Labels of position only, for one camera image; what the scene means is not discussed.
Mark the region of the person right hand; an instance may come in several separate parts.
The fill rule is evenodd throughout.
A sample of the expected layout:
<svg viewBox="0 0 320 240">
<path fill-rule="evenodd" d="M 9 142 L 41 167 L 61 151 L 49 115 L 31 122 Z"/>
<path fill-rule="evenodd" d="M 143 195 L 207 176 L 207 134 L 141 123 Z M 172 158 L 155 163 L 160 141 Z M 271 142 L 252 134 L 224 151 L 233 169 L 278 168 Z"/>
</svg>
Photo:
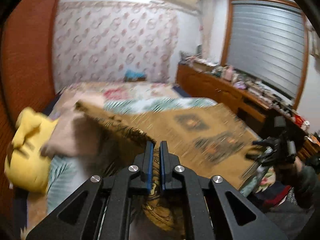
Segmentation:
<svg viewBox="0 0 320 240">
<path fill-rule="evenodd" d="M 291 176 L 296 176 L 302 171 L 304 167 L 303 162 L 296 157 L 294 163 L 279 165 L 274 168 L 278 180 L 284 178 L 290 178 Z"/>
</svg>

